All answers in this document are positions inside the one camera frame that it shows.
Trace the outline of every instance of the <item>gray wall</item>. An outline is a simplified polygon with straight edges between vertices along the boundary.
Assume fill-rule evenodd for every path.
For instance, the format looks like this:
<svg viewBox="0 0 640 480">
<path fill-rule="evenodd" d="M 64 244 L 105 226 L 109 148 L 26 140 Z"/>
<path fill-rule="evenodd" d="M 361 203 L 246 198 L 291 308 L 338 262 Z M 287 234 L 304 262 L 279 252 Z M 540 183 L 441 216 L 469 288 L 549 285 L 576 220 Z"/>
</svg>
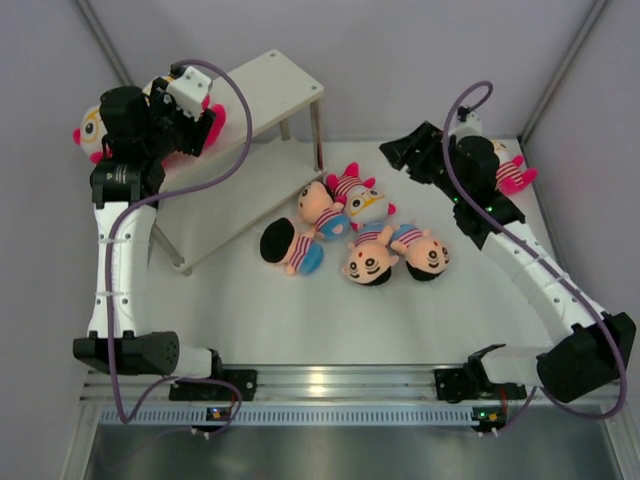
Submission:
<svg viewBox="0 0 640 480">
<path fill-rule="evenodd" d="M 324 132 L 394 137 L 442 123 L 490 79 L 494 134 L 522 130 L 593 0 L 92 0 L 134 80 L 200 57 L 231 69 L 278 48 L 320 80 Z M 308 125 L 293 122 L 297 125 Z"/>
<path fill-rule="evenodd" d="M 528 143 L 572 276 L 640 322 L 640 3 L 612 2 Z M 631 403 L 640 420 L 640 348 Z"/>
<path fill-rule="evenodd" d="M 91 168 L 71 131 L 116 79 L 67 0 L 3 2 L 0 64 L 0 476 L 50 479 L 95 287 Z"/>
</svg>

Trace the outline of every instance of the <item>stuffed doll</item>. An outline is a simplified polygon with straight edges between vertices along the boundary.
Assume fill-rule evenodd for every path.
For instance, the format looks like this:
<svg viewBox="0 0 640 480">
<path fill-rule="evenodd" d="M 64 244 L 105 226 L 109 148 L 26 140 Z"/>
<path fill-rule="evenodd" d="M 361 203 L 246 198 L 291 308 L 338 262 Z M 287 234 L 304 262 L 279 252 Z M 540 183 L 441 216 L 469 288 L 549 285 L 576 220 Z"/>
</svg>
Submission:
<svg viewBox="0 0 640 480">
<path fill-rule="evenodd" d="M 493 141 L 493 151 L 500 159 L 500 166 L 496 172 L 496 190 L 500 190 L 502 194 L 515 195 L 528 187 L 538 176 L 538 170 L 535 168 L 521 171 L 524 157 L 518 155 L 510 159 L 507 147 L 500 142 Z"/>
<path fill-rule="evenodd" d="M 447 269 L 450 257 L 444 244 L 411 223 L 394 227 L 391 249 L 403 255 L 411 276 L 427 282 Z"/>
<path fill-rule="evenodd" d="M 322 246 L 313 241 L 315 232 L 300 235 L 290 220 L 271 223 L 260 238 L 260 256 L 275 265 L 286 264 L 287 275 L 308 275 L 318 269 L 324 258 Z"/>
<path fill-rule="evenodd" d="M 147 85 L 145 89 L 143 89 L 143 92 L 148 94 L 150 89 L 151 84 Z M 202 103 L 202 108 L 208 108 L 210 102 L 211 98 L 207 95 Z M 215 104 L 210 110 L 215 114 L 215 119 L 202 147 L 203 151 L 213 145 L 217 140 L 227 120 L 227 113 L 222 105 Z M 80 128 L 76 128 L 73 131 L 73 141 L 84 150 L 91 163 L 97 164 L 102 159 L 102 137 L 106 134 L 107 129 L 100 117 L 100 105 L 96 105 L 87 110 L 84 117 L 82 117 Z M 107 157 L 110 157 L 111 151 L 109 147 L 106 148 L 106 152 Z"/>
<path fill-rule="evenodd" d="M 335 240 L 349 231 L 349 218 L 342 213 L 344 205 L 334 202 L 328 187 L 311 182 L 298 196 L 298 216 L 313 225 L 316 236 Z"/>
<path fill-rule="evenodd" d="M 392 255 L 387 248 L 393 228 L 382 223 L 364 226 L 355 242 L 349 243 L 351 250 L 342 273 L 352 282 L 368 287 L 386 283 L 391 278 L 391 267 L 400 257 Z"/>
<path fill-rule="evenodd" d="M 359 174 L 360 167 L 354 162 L 340 177 L 335 174 L 327 177 L 327 186 L 336 202 L 344 204 L 344 213 L 356 231 L 369 223 L 381 222 L 387 215 L 396 212 L 396 207 L 389 203 L 384 194 L 371 188 L 376 183 L 375 178 L 363 182 Z"/>
</svg>

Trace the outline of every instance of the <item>white shelf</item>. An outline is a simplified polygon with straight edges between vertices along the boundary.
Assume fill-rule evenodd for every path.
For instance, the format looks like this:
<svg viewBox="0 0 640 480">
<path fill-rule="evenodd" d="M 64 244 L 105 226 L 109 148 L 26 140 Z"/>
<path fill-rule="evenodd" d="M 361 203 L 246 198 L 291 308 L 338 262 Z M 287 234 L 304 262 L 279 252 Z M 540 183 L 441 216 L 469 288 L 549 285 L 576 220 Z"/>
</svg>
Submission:
<svg viewBox="0 0 640 480">
<path fill-rule="evenodd" d="M 221 158 L 192 179 L 199 183 L 220 175 L 237 156 L 234 152 Z M 314 170 L 310 144 L 277 139 L 254 145 L 242 167 L 225 182 L 162 204 L 157 223 L 185 258 L 180 267 L 184 271 L 321 175 Z"/>
<path fill-rule="evenodd" d="M 256 136 L 324 95 L 324 87 L 278 50 L 229 72 L 251 109 Z M 175 190 L 188 183 L 200 169 L 215 163 L 244 143 L 246 120 L 235 92 L 222 78 L 211 88 L 211 105 L 220 103 L 227 121 L 216 143 L 200 157 L 182 156 L 169 162 L 161 190 Z"/>
<path fill-rule="evenodd" d="M 519 153 L 514 149 L 517 143 L 506 144 L 513 154 Z M 268 223 L 294 214 L 290 201 L 201 262 L 191 277 L 176 273 L 154 249 L 149 313 L 155 328 L 176 331 L 188 344 L 215 348 L 227 364 L 460 363 L 493 343 L 549 345 L 542 322 L 510 279 L 459 232 L 447 198 L 437 188 L 419 185 L 391 169 L 378 145 L 325 143 L 327 171 L 341 173 L 348 163 L 358 161 L 364 176 L 377 177 L 379 189 L 398 207 L 393 222 L 415 219 L 449 244 L 452 263 L 442 277 L 418 283 L 400 263 L 385 285 L 355 285 L 339 272 L 347 240 L 323 244 L 324 263 L 313 275 L 287 277 L 262 261 L 258 244 Z M 302 146 L 311 155 L 310 146 Z M 255 153 L 252 162 L 271 165 L 273 159 Z M 306 157 L 293 160 L 292 165 L 311 164 Z M 282 188 L 252 178 L 269 169 L 245 167 L 256 168 L 256 173 L 238 172 L 235 184 L 230 180 L 218 188 L 234 185 L 256 202 L 265 192 Z M 289 191 L 279 194 L 283 199 L 290 196 Z M 550 248 L 532 189 L 512 199 L 527 215 L 538 240 Z M 188 214 L 192 224 L 223 210 L 215 203 L 208 209 L 203 209 L 206 202 L 199 205 L 200 210 Z M 230 208 L 224 207 L 225 218 L 233 217 Z"/>
</svg>

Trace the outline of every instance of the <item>white tabletop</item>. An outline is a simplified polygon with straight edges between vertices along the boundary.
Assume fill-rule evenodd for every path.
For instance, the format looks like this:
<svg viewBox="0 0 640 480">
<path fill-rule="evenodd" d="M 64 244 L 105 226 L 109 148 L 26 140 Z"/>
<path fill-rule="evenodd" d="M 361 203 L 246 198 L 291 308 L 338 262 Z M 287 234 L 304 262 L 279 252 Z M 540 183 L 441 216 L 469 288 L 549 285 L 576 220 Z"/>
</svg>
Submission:
<svg viewBox="0 0 640 480">
<path fill-rule="evenodd" d="M 520 153 L 517 142 L 504 143 Z M 155 248 L 149 310 L 157 330 L 214 348 L 227 364 L 460 363 L 494 343 L 549 345 L 542 322 L 509 278 L 457 229 L 451 202 L 436 187 L 393 170 L 378 145 L 325 143 L 327 172 L 342 173 L 358 161 L 363 177 L 375 176 L 398 208 L 392 223 L 416 220 L 449 245 L 452 263 L 441 277 L 416 282 L 401 262 L 387 284 L 352 284 L 339 272 L 344 239 L 323 243 L 317 272 L 287 277 L 262 261 L 258 244 L 271 221 L 293 216 L 291 201 L 217 250 L 191 277 L 172 270 Z M 259 201 L 260 192 L 247 193 Z M 551 252 L 533 189 L 512 200 Z"/>
</svg>

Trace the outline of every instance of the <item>pink plush toy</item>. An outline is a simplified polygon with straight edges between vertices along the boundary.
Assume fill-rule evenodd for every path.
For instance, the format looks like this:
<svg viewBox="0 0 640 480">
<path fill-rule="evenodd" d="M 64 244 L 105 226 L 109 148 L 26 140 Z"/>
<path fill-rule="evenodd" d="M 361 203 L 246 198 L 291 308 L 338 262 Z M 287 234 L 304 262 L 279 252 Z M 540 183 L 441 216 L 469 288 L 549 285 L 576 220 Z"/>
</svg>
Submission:
<svg viewBox="0 0 640 480">
<path fill-rule="evenodd" d="M 309 275 L 318 269 L 324 258 L 324 250 L 313 241 L 314 236 L 313 230 L 300 235 L 293 223 L 282 217 L 262 234 L 260 256 L 265 262 L 286 265 L 287 275 Z"/>
<path fill-rule="evenodd" d="M 393 228 L 379 222 L 364 226 L 355 242 L 348 245 L 351 253 L 342 273 L 352 282 L 369 287 L 389 281 L 391 267 L 400 259 L 387 248 L 392 234 Z"/>
<path fill-rule="evenodd" d="M 211 99 L 207 95 L 202 103 L 202 108 L 208 108 L 210 101 Z M 216 118 L 204 142 L 203 151 L 213 145 L 227 120 L 227 113 L 222 105 L 215 104 L 210 110 L 216 114 Z M 100 118 L 100 105 L 96 105 L 87 110 L 84 117 L 82 117 L 80 128 L 76 128 L 73 131 L 73 141 L 85 151 L 91 163 L 96 164 L 102 159 L 102 137 L 106 134 L 107 129 L 102 122 L 102 118 Z M 107 147 L 107 157 L 110 156 L 111 151 Z"/>
<path fill-rule="evenodd" d="M 376 183 L 375 178 L 363 182 L 359 175 L 360 167 L 354 162 L 340 177 L 335 174 L 327 177 L 327 186 L 333 192 L 336 202 L 345 205 L 344 213 L 356 231 L 396 212 L 396 207 L 389 203 L 384 194 L 371 188 Z"/>
<path fill-rule="evenodd" d="M 451 260 L 440 240 L 433 238 L 429 230 L 420 230 L 411 223 L 394 227 L 391 249 L 405 257 L 409 273 L 420 282 L 439 276 Z"/>
<path fill-rule="evenodd" d="M 493 141 L 493 151 L 500 159 L 500 166 L 496 172 L 496 189 L 504 195 L 514 195 L 524 190 L 538 176 L 538 170 L 535 168 L 521 171 L 520 167 L 524 164 L 524 157 L 518 155 L 510 160 L 507 147 L 495 140 Z"/>
<path fill-rule="evenodd" d="M 334 202 L 329 189 L 321 182 L 311 182 L 298 196 L 298 215 L 313 225 L 316 236 L 335 240 L 349 231 L 349 218 L 342 213 L 344 205 Z"/>
</svg>

